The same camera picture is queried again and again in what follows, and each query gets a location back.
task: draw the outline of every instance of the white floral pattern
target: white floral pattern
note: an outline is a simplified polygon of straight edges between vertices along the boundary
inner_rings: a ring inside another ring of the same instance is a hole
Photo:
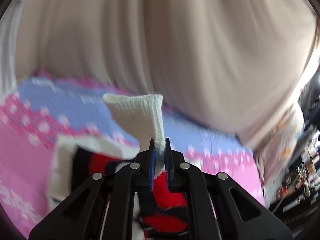
[[[24,201],[21,196],[16,194],[13,190],[8,189],[1,183],[0,180],[0,194],[3,195],[2,204],[17,208],[20,211],[21,217],[38,224],[44,217],[36,214],[32,204]]]

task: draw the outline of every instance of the round metal pin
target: round metal pin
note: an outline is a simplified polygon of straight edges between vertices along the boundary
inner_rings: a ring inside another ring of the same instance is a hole
[[[186,170],[190,168],[190,164],[189,163],[180,163],[180,168]]]
[[[225,172],[219,172],[217,176],[219,179],[222,179],[222,180],[225,180],[228,178],[228,174],[226,174]]]
[[[131,169],[134,169],[134,170],[135,170],[135,169],[138,169],[139,167],[140,167],[140,164],[139,164],[139,163],[131,163],[131,164],[130,164],[130,168],[131,168]]]
[[[99,180],[102,178],[102,174],[100,172],[96,172],[95,174],[92,175],[92,178],[95,180]]]

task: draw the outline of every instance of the bedsheet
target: bedsheet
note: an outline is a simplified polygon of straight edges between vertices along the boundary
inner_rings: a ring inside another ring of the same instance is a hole
[[[57,134],[94,134],[137,145],[111,118],[105,93],[128,95],[89,78],[53,80],[41,72],[0,105],[0,204],[26,238],[48,213],[45,193]],[[188,162],[207,173],[228,173],[263,204],[252,151],[234,135],[202,127],[167,106],[163,120],[172,148]]]

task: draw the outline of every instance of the beige fabric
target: beige fabric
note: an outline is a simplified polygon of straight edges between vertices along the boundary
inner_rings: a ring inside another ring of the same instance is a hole
[[[17,75],[159,92],[255,148],[317,68],[316,22],[306,0],[28,0]]]

